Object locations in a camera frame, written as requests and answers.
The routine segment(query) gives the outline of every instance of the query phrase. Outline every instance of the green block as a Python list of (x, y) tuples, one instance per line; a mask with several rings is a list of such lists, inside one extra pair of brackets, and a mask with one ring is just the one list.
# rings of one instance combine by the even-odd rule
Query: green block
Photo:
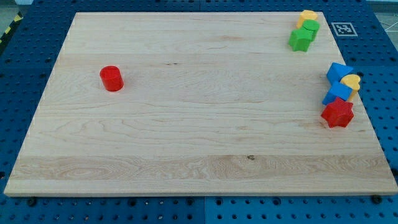
[(312, 31), (312, 41), (315, 40), (315, 37), (317, 36), (318, 30), (319, 30), (320, 24), (317, 21), (314, 21), (312, 19), (307, 19), (304, 21), (302, 28)]
[(306, 52), (312, 42), (312, 34), (312, 31), (304, 28), (295, 29), (290, 35), (289, 45), (292, 46), (293, 51)]

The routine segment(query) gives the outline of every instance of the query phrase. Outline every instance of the blue hexagon block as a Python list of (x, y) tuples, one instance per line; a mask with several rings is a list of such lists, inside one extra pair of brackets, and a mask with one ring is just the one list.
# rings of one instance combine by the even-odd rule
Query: blue hexagon block
[(325, 98), (323, 99), (322, 103), (324, 105), (328, 105), (329, 103), (334, 102), (336, 100), (336, 97), (340, 97), (341, 99), (346, 101), (352, 91), (352, 88), (341, 84), (340, 82), (334, 82), (330, 87), (328, 93), (326, 94)]
[(333, 84), (334, 82), (340, 82), (344, 76), (350, 74), (353, 70), (354, 69), (350, 66), (333, 62), (330, 65), (328, 74), (326, 76), (328, 77), (330, 84)]

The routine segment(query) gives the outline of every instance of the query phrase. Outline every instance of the red cylinder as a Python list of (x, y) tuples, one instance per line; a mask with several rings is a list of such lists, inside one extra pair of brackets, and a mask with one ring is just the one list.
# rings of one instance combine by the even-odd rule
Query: red cylinder
[(116, 66), (104, 67), (99, 75), (108, 91), (118, 91), (124, 85), (120, 70)]

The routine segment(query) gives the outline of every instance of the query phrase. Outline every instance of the colorful blocks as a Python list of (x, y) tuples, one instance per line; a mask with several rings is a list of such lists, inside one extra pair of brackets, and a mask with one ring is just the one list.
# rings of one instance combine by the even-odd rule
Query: colorful blocks
[(351, 92), (351, 94), (348, 97), (347, 101), (352, 101), (354, 99), (355, 94), (361, 88), (360, 85), (359, 85), (360, 81), (361, 81), (361, 77), (359, 77), (359, 76), (357, 76), (355, 74), (346, 75), (340, 80), (341, 84), (344, 84), (344, 85), (350, 87), (351, 89), (353, 89), (353, 91)]
[(329, 71), (327, 73), (328, 80), (330, 84), (334, 82), (340, 82), (340, 80), (350, 74), (354, 69), (350, 66), (342, 65), (336, 62), (333, 62), (330, 65)]
[(296, 27), (299, 29), (303, 26), (304, 21), (307, 19), (316, 20), (318, 19), (318, 14), (311, 10), (304, 10), (300, 13), (300, 17), (297, 21)]
[(323, 99), (322, 103), (324, 105), (328, 105), (329, 103), (335, 101), (337, 97), (343, 100), (347, 100), (352, 91), (352, 88), (341, 84), (340, 82), (334, 82), (330, 87), (328, 93), (326, 94), (325, 98)]
[(345, 102), (341, 98), (336, 98), (323, 110), (321, 117), (328, 121), (329, 128), (335, 126), (347, 127), (348, 123), (354, 118), (353, 104)]
[(315, 40), (315, 37), (317, 36), (318, 30), (319, 30), (320, 24), (319, 22), (312, 20), (312, 19), (307, 19), (304, 21), (302, 28), (312, 31), (312, 41)]
[(293, 51), (306, 52), (311, 44), (313, 32), (306, 29), (295, 29), (292, 31), (289, 39), (289, 45)]

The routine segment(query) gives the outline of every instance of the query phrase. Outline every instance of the red star block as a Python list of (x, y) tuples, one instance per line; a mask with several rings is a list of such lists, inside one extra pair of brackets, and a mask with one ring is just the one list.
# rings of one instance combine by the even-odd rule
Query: red star block
[(354, 118), (353, 103), (345, 102), (337, 97), (329, 103), (323, 110), (321, 117), (328, 121), (329, 128), (335, 126), (347, 127), (348, 123)]

